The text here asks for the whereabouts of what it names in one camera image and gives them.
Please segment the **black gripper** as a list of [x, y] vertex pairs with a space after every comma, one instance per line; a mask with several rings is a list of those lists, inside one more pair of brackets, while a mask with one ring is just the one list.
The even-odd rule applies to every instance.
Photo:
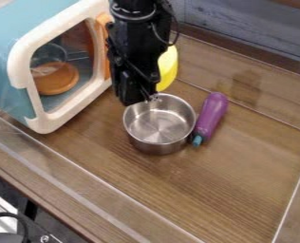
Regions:
[[125, 106], [149, 102], [158, 93], [159, 58], [169, 41], [170, 10], [113, 10], [107, 23], [113, 90]]

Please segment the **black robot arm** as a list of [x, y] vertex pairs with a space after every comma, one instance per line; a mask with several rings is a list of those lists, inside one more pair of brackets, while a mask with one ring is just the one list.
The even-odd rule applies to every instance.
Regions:
[[167, 0], [111, 0], [113, 21], [106, 24], [107, 56], [115, 96], [125, 106], [158, 93], [159, 58], [177, 20]]

